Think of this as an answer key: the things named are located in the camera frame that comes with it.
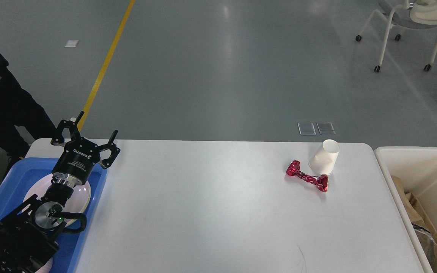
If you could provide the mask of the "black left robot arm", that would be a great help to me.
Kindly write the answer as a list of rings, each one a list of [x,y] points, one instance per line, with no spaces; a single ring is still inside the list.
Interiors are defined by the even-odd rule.
[[[42,197],[33,194],[0,220],[0,273],[34,273],[59,250],[56,240],[61,233],[79,234],[87,226],[87,217],[69,212],[66,203],[77,185],[84,185],[96,165],[109,168],[120,149],[115,144],[118,130],[102,145],[83,138],[78,122],[60,121],[54,146],[63,153],[51,171],[50,186]]]

